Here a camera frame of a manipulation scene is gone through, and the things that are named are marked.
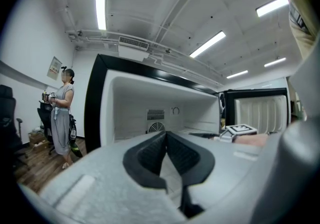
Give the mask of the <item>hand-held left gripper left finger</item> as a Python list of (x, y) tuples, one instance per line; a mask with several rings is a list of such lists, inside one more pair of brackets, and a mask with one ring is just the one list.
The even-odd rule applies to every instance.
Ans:
[(166, 181), (160, 177), (162, 162), (166, 155), (166, 132), (161, 132), (128, 149), (123, 156), (127, 174), (140, 186), (166, 189)]

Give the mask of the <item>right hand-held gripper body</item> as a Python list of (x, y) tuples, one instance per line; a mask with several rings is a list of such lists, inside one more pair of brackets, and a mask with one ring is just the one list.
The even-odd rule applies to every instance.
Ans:
[(257, 133), (257, 129), (246, 124), (229, 125), (225, 127), (220, 135), (214, 137), (214, 141), (233, 143), (239, 136), (256, 135)]

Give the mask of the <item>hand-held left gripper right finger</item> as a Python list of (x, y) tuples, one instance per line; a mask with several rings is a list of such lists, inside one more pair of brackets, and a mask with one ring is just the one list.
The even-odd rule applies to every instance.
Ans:
[(202, 206), (192, 203), (188, 187), (203, 183), (215, 166), (215, 158), (207, 149), (200, 147), (172, 132), (166, 133), (166, 150), (181, 182), (180, 211), (192, 218), (204, 211)]

